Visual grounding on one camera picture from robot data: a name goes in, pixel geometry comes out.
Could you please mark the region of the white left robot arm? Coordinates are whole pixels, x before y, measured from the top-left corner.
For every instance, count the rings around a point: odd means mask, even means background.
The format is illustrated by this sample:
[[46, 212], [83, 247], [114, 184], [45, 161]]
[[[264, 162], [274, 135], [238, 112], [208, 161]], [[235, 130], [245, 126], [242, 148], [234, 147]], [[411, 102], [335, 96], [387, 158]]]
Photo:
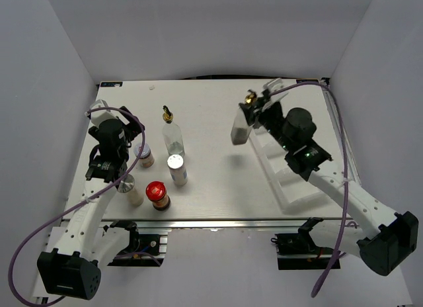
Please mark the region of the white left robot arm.
[[[119, 119], [116, 111], [126, 117]], [[97, 292], [101, 270], [121, 251], [133, 253], [139, 236], [127, 228], [111, 226], [99, 240], [98, 226], [120, 180], [131, 171], [129, 148], [143, 132], [143, 126], [126, 107], [117, 110], [103, 100], [94, 102], [87, 113], [91, 135], [98, 144], [89, 156], [81, 200], [58, 242], [49, 252], [43, 251], [37, 268], [47, 293], [90, 300]]]

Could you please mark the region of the silver lid shaker bottle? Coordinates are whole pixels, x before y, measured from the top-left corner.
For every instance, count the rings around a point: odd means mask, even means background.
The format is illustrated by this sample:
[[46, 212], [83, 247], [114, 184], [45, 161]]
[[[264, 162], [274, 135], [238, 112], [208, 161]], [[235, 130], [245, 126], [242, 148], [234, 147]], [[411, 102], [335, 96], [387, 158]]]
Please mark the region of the silver lid shaker bottle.
[[168, 157], [167, 166], [173, 183], [177, 186], [184, 186], [188, 182], [184, 159], [181, 155], [173, 154]]

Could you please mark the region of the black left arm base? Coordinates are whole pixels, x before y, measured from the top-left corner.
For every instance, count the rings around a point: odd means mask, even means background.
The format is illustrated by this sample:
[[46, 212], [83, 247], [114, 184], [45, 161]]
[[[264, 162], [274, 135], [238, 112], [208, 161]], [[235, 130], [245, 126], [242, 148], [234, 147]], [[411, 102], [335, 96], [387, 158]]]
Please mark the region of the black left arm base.
[[116, 220], [110, 225], [105, 225], [102, 229], [103, 236], [113, 228], [121, 228], [129, 231], [129, 245], [118, 252], [108, 264], [112, 267], [159, 267], [163, 263], [160, 251], [160, 234], [143, 234], [139, 232], [138, 226], [134, 221]]

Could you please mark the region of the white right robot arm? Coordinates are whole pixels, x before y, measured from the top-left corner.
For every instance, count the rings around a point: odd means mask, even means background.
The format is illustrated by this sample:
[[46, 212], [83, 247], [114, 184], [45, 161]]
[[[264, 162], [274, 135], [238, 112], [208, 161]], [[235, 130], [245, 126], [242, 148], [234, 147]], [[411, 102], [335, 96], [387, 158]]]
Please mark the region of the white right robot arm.
[[310, 112], [296, 107], [287, 114], [279, 102], [259, 97], [239, 104], [231, 137], [235, 145], [245, 144], [251, 129], [264, 127], [286, 151], [288, 167], [314, 185], [347, 213], [362, 229], [349, 243], [352, 254], [375, 273], [387, 276], [415, 249], [419, 221], [407, 211], [398, 213], [361, 188], [348, 182], [332, 156], [313, 139], [317, 130]]

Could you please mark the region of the clear round glass oil bottle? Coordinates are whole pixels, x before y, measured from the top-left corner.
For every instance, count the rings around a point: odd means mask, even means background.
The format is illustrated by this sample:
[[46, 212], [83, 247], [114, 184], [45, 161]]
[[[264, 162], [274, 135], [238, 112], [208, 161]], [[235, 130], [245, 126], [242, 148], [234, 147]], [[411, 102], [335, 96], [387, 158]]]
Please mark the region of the clear round glass oil bottle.
[[163, 120], [165, 124], [162, 128], [162, 135], [169, 155], [185, 156], [184, 143], [182, 139], [182, 132], [173, 121], [173, 113], [169, 110], [168, 106], [163, 106]]

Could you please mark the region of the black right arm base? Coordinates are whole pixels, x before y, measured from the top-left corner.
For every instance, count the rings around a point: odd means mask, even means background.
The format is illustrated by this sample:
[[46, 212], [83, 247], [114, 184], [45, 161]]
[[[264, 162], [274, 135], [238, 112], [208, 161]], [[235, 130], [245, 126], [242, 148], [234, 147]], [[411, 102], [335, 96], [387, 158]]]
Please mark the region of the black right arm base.
[[309, 232], [322, 218], [309, 218], [296, 233], [276, 234], [270, 241], [276, 246], [279, 271], [325, 270], [333, 249], [318, 247]]

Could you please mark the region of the square glass bottle gold spout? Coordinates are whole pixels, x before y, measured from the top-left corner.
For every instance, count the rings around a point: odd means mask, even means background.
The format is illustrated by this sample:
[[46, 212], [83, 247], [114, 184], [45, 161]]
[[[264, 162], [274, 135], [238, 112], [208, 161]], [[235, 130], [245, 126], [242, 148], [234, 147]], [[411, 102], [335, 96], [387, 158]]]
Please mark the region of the square glass bottle gold spout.
[[[257, 94], [253, 90], [249, 90], [243, 103], [253, 104], [257, 100]], [[248, 126], [243, 112], [237, 107], [237, 113], [231, 129], [231, 141], [234, 146], [243, 145], [247, 142], [252, 126]]]

